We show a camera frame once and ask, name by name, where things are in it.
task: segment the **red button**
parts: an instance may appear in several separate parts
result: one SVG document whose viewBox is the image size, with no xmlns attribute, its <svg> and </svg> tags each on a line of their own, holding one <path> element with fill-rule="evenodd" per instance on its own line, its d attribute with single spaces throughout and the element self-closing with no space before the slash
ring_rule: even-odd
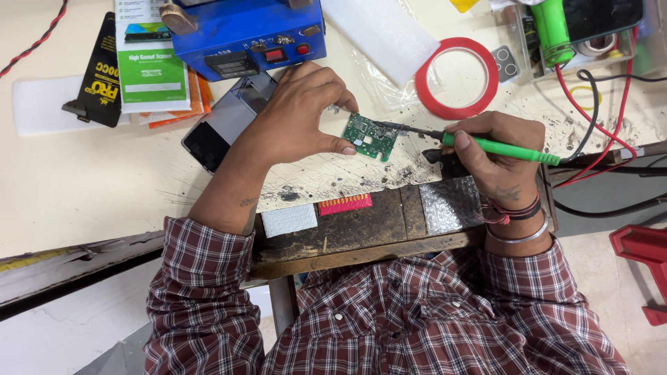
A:
<svg viewBox="0 0 667 375">
<path fill-rule="evenodd" d="M 280 61 L 285 59 L 285 55 L 283 55 L 283 51 L 281 49 L 276 49 L 274 51 L 268 51 L 267 53 L 264 53 L 266 56 L 266 61 L 272 63 L 274 61 Z"/>
</svg>

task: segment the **bubble wrap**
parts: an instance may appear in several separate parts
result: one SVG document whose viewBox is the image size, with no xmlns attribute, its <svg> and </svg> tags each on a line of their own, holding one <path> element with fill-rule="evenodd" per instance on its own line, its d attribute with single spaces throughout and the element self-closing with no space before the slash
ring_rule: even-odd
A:
<svg viewBox="0 0 667 375">
<path fill-rule="evenodd" d="M 472 176 L 419 185 L 429 235 L 459 232 L 482 224 L 480 193 Z"/>
</svg>

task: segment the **blue soldering station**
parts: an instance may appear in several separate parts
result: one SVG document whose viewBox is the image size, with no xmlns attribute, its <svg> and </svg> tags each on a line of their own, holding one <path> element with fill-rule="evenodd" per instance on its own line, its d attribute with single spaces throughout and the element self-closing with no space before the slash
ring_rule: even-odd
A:
<svg viewBox="0 0 667 375">
<path fill-rule="evenodd" d="M 318 0 L 169 3 L 181 6 L 194 28 L 182 35 L 172 32 L 176 55 L 210 81 L 255 75 L 327 55 Z M 169 26 L 164 15 L 163 20 Z"/>
</svg>

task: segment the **circuit board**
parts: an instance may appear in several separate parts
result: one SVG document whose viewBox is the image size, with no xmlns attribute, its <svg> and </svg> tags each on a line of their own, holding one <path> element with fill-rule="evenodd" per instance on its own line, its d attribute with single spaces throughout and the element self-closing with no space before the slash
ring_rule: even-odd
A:
<svg viewBox="0 0 667 375">
<path fill-rule="evenodd" d="M 373 159 L 381 153 L 380 160 L 385 163 L 389 161 L 397 136 L 398 130 L 384 127 L 358 113 L 350 115 L 343 133 L 343 138 L 352 142 L 358 153 Z"/>
</svg>

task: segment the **fingernail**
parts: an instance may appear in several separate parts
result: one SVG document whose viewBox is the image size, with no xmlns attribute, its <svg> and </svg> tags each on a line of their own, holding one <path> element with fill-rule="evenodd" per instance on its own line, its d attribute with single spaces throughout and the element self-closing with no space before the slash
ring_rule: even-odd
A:
<svg viewBox="0 0 667 375">
<path fill-rule="evenodd" d="M 454 133 L 454 144 L 458 149 L 466 149 L 470 145 L 470 138 L 463 130 L 457 130 Z"/>
</svg>

